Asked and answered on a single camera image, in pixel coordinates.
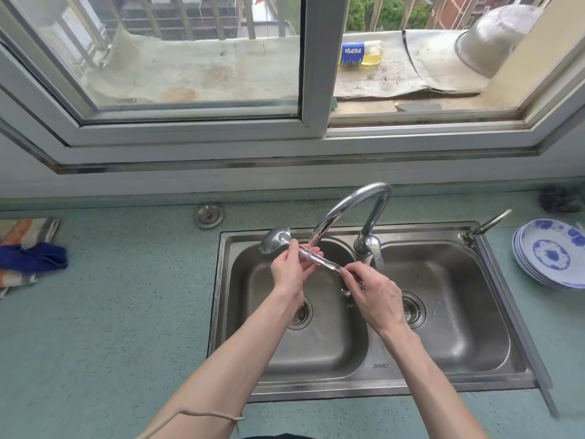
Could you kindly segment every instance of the glass pane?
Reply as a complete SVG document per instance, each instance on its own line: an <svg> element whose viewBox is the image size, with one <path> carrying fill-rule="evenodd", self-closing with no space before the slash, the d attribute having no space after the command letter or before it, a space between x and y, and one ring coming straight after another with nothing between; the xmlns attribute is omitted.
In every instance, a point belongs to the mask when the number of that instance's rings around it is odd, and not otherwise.
<svg viewBox="0 0 585 439"><path fill-rule="evenodd" d="M515 111L482 93L550 2L350 0L331 123Z"/></svg>
<svg viewBox="0 0 585 439"><path fill-rule="evenodd" d="M301 0L11 2L96 112L298 116Z"/></svg>

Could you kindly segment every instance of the stack of plates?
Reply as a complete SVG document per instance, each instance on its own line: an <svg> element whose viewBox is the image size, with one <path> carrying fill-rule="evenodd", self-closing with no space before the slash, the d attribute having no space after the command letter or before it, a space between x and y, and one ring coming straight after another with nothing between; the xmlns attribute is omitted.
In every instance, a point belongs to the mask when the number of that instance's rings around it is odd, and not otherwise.
<svg viewBox="0 0 585 439"><path fill-rule="evenodd" d="M516 262L530 277L560 290L585 289L585 235L556 220L520 227L512 238Z"/></svg>

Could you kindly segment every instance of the sink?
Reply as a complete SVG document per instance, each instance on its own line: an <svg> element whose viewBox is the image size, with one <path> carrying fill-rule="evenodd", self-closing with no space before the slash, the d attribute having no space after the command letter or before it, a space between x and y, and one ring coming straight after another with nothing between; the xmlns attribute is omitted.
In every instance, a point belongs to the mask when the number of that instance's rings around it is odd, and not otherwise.
<svg viewBox="0 0 585 439"><path fill-rule="evenodd" d="M483 236L459 238L475 222L380 225L384 268L403 290L406 320L458 391L551 386ZM312 229L291 235L307 240ZM333 227L319 247L346 265L359 227ZM273 287L272 260L259 243L267 231L223 233L212 309L209 354L258 308ZM250 401L409 394L396 362L344 297L336 272L306 280L297 311Z"/></svg>

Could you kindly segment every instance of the plastic bottle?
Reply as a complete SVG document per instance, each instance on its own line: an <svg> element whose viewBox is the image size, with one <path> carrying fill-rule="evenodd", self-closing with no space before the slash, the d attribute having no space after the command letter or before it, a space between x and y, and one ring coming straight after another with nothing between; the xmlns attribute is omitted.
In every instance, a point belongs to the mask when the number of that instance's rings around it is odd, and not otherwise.
<svg viewBox="0 0 585 439"><path fill-rule="evenodd" d="M375 66L382 61L382 55L384 55L384 52L380 40L342 43L339 64Z"/></svg>

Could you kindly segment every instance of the person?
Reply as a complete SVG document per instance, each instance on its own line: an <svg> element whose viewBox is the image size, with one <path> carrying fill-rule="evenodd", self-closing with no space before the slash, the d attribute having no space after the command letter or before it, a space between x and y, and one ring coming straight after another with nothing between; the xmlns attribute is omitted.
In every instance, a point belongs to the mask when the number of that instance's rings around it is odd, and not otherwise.
<svg viewBox="0 0 585 439"><path fill-rule="evenodd" d="M313 251L322 255L319 248ZM272 292L185 381L139 437L228 439L235 427L233 420L201 414L211 411L232 419L240 416L296 310L303 304L304 280L316 268L299 258L299 244L291 240L289 250L270 266ZM362 279L364 290L349 271ZM397 362L429 437L488 439L406 323L400 288L360 262L347 265L341 275L362 316ZM198 412L199 416L177 414L185 411Z"/></svg>

